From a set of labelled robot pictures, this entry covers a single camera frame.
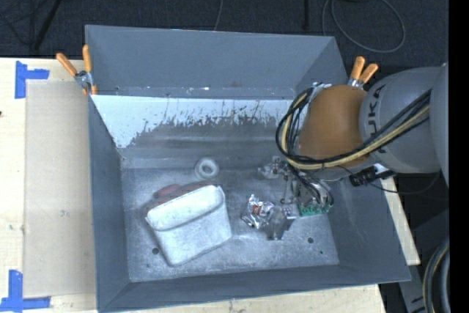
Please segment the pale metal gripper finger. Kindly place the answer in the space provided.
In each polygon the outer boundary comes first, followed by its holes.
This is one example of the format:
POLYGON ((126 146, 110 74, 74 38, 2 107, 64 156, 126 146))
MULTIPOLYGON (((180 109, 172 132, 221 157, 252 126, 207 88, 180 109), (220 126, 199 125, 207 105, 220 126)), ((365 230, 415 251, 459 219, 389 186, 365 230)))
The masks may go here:
POLYGON ((296 215, 290 207, 274 207, 268 216, 268 238, 270 240, 281 240, 284 233, 289 230, 296 215))
POLYGON ((257 177, 259 179, 274 180, 277 178, 286 178, 289 174, 287 162, 281 157, 274 156, 271 161, 257 168, 257 177))

